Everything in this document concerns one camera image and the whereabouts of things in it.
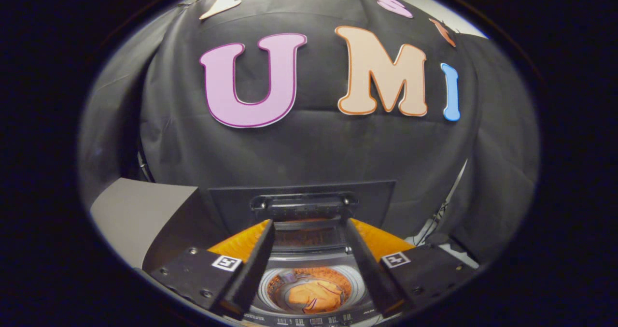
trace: blue letter i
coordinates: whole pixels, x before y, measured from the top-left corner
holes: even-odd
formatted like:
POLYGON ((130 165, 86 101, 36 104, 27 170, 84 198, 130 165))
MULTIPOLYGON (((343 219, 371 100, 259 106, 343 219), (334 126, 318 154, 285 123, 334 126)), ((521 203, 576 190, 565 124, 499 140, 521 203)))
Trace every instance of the blue letter i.
POLYGON ((457 94, 457 71, 445 63, 441 63, 442 71, 446 75, 446 108, 444 118, 455 122, 461 116, 459 114, 459 96, 457 94))

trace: black cloth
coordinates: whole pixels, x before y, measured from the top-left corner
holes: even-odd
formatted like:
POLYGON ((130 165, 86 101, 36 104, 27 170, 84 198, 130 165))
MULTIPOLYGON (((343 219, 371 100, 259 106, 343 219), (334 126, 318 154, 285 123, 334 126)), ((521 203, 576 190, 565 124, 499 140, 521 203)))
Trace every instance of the black cloth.
POLYGON ((155 181, 199 186, 213 212, 208 188, 395 179, 388 213, 377 226, 407 237, 439 209, 468 159, 441 227, 482 259, 504 247, 534 193, 539 137, 526 85, 491 41, 449 29, 453 48, 430 15, 408 4, 413 19, 376 0, 241 1, 205 21, 198 17, 214 0, 175 8, 111 57, 91 92, 80 136, 87 206, 129 164, 122 157, 135 156, 126 142, 139 135, 155 181), (426 116, 386 113, 381 105, 367 116, 338 111, 348 78, 347 46, 334 32, 342 25, 375 33, 393 60, 404 43, 426 53, 426 116), (257 41, 283 32, 308 38, 298 50, 290 113, 262 128, 217 122, 208 112, 199 57, 226 43, 243 43, 236 90, 245 102, 259 101, 269 78, 267 52, 257 41), (442 115, 446 83, 440 63, 459 74, 457 122, 442 115))

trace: orange soft finger pad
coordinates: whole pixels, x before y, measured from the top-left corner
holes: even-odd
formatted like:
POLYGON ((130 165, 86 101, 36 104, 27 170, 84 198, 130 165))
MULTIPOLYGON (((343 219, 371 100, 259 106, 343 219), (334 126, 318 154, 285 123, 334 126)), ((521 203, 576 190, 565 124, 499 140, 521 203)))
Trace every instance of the orange soft finger pad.
POLYGON ((255 244, 266 229, 268 222, 269 220, 267 219, 255 226, 247 228, 217 245, 212 246, 208 251, 223 256, 242 259, 243 263, 247 263, 255 244))
POLYGON ((356 226, 358 234, 363 238, 363 241, 365 241, 373 258, 375 258, 377 262, 386 255, 392 255, 396 252, 403 252, 415 248, 414 245, 405 242, 403 239, 389 232, 384 232, 384 230, 380 228, 375 228, 357 219, 351 219, 351 221, 354 223, 354 226, 356 226))

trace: letter u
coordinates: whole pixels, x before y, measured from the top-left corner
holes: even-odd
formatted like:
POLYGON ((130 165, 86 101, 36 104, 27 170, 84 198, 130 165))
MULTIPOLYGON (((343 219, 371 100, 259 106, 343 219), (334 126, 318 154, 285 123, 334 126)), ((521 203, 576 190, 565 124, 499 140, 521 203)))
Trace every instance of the letter u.
POLYGON ((242 43, 222 45, 199 59, 204 67, 206 101, 210 114, 235 128, 257 128, 281 120, 296 99, 296 51, 307 43, 302 34, 264 37, 258 47, 267 50, 270 90, 264 100, 248 104, 236 95, 236 58, 245 50, 242 43))

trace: letter m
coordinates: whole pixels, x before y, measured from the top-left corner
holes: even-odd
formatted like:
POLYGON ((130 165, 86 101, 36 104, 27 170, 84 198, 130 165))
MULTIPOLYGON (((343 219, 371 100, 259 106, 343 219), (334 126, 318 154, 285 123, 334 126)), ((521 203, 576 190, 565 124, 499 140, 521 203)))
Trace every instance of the letter m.
POLYGON ((339 26, 335 33, 346 40, 349 56, 348 92, 338 101, 340 111, 349 115, 373 113, 378 106, 371 96, 373 78, 386 112, 393 110, 404 88, 399 111, 408 116, 424 116, 427 113, 424 100, 426 57, 422 50, 404 44, 393 62, 373 32, 339 26))

